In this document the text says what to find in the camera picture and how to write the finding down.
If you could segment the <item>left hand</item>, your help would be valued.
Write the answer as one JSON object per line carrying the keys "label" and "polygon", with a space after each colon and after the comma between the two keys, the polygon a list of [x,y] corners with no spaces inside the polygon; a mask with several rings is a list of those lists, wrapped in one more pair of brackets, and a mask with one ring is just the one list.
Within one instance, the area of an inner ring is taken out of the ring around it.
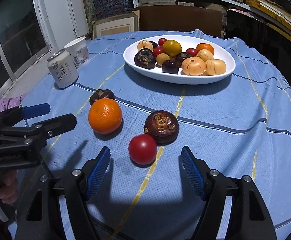
{"label": "left hand", "polygon": [[17,171],[10,170],[2,175],[0,199],[5,204],[13,204],[17,200]]}

